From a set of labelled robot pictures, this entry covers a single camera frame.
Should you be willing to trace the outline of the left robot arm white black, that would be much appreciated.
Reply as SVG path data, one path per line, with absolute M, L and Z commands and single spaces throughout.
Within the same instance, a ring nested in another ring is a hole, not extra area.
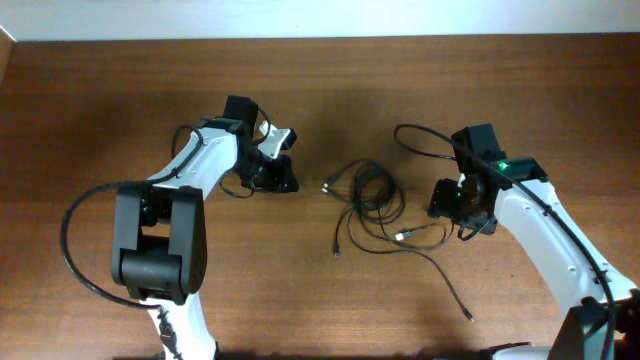
M 219 352 L 199 296 L 208 259 L 206 198 L 230 173 L 250 194 L 299 188 L 285 153 L 297 135 L 259 122 L 262 113 L 252 99 L 229 96 L 222 115 L 188 126 L 188 142 L 173 149 L 165 168 L 118 188 L 112 277 L 149 313 L 163 359 L 213 359 Z

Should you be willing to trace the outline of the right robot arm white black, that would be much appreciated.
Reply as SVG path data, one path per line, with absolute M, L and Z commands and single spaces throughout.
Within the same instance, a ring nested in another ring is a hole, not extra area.
M 447 137 L 460 179 L 437 182 L 429 214 L 466 241 L 504 227 L 524 249 L 564 321 L 548 346 L 504 344 L 489 359 L 636 359 L 639 288 L 591 243 L 531 157 L 509 158 L 489 124 Z

